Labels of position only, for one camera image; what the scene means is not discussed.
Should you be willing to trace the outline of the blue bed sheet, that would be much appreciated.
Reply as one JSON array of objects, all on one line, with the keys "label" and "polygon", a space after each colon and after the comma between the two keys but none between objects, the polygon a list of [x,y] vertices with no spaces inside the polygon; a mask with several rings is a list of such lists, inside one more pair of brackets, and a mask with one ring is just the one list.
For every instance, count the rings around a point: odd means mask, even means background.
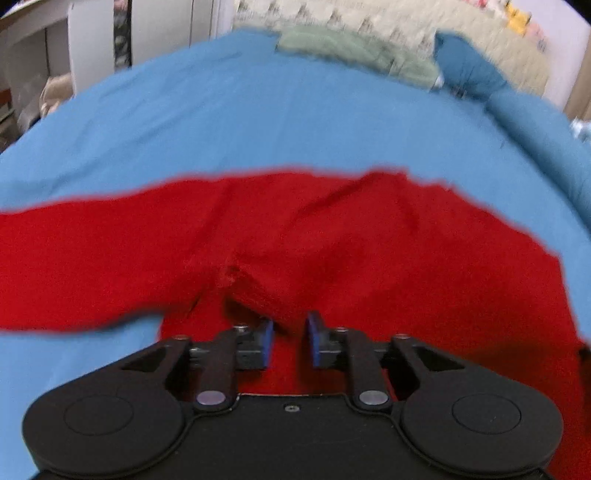
[{"label": "blue bed sheet", "polygon": [[[188,179],[401,173],[438,184],[530,235],[561,264],[580,351],[590,340],[590,224],[486,108],[370,70],[281,52],[238,30],[115,74],[37,123],[1,156],[1,217],[116,198]],[[37,469],[21,434],[41,394],[158,339],[161,314],[98,329],[1,326],[1,475]],[[307,320],[298,363],[314,375]]]}]

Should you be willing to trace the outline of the beige bag on floor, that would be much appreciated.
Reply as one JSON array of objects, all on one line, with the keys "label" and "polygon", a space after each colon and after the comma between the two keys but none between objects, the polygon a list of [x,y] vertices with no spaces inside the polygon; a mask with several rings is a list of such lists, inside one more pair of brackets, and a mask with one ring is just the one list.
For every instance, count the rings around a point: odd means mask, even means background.
[{"label": "beige bag on floor", "polygon": [[44,118],[53,113],[73,95],[73,82],[70,73],[49,77],[39,97],[40,116]]}]

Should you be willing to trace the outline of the blue rolled duvet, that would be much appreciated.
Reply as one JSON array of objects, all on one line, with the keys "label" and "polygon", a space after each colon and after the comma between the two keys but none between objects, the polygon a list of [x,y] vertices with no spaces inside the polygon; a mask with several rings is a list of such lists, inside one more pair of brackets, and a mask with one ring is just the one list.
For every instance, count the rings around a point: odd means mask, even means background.
[{"label": "blue rolled duvet", "polygon": [[511,89],[493,93],[487,110],[590,224],[590,146],[573,136],[567,117],[544,99]]}]

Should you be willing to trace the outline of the light blue blanket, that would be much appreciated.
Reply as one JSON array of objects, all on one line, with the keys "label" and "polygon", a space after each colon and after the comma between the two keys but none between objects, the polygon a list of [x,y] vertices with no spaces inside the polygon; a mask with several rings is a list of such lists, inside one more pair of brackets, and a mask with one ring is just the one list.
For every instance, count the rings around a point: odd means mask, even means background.
[{"label": "light blue blanket", "polygon": [[575,118],[570,124],[573,137],[586,143],[591,142],[591,121]]}]

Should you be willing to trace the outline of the red knit sweater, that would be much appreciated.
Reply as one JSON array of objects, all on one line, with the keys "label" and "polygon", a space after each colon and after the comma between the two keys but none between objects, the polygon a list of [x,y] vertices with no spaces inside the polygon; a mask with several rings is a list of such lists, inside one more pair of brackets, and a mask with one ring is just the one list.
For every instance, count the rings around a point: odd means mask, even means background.
[{"label": "red knit sweater", "polygon": [[454,191],[401,173],[188,179],[1,217],[1,326],[98,329],[161,314],[206,338],[273,319],[253,393],[332,391],[298,359],[308,312],[332,327],[406,333],[548,395],[564,419],[551,463],[590,475],[589,385],[559,259]]}]

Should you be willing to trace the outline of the cream quilted headboard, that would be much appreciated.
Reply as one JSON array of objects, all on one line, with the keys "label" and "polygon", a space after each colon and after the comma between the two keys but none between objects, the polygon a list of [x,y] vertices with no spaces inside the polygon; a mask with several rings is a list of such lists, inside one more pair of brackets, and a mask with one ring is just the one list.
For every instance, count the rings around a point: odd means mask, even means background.
[{"label": "cream quilted headboard", "polygon": [[517,89],[541,96],[550,77],[546,55],[497,15],[466,1],[236,1],[232,26],[280,31],[294,24],[351,30],[434,52],[438,30],[466,38]]}]

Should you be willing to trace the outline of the plush toys on headboard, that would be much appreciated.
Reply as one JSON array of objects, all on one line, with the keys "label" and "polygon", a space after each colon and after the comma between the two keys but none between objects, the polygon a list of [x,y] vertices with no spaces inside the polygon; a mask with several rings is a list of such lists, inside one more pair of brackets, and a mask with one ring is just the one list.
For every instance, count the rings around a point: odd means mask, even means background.
[{"label": "plush toys on headboard", "polygon": [[468,0],[468,3],[499,20],[506,28],[535,43],[545,43],[542,27],[531,12],[518,8],[513,1]]}]

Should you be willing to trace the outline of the white grey wardrobe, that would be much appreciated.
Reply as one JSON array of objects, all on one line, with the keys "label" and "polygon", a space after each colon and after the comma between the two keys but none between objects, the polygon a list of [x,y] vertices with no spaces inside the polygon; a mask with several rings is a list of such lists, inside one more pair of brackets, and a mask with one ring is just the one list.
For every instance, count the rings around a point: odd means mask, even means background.
[{"label": "white grey wardrobe", "polygon": [[214,1],[114,1],[114,70],[207,40],[214,6]]}]

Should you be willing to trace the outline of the dark blue pillow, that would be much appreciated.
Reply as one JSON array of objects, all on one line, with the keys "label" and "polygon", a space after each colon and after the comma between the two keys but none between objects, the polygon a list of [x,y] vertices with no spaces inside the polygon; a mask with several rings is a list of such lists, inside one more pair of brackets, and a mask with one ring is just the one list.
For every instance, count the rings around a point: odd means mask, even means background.
[{"label": "dark blue pillow", "polygon": [[501,72],[465,37],[451,31],[435,34],[434,59],[452,91],[487,100],[493,93],[510,86]]}]

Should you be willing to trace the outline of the green pillow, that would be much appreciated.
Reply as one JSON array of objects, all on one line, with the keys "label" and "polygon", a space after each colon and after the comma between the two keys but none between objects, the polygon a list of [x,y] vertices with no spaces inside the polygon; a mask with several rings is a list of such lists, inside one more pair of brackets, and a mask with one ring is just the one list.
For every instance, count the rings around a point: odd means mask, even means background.
[{"label": "green pillow", "polygon": [[349,30],[315,25],[298,25],[280,33],[276,48],[363,67],[425,90],[441,89],[444,77],[437,63],[406,46]]}]

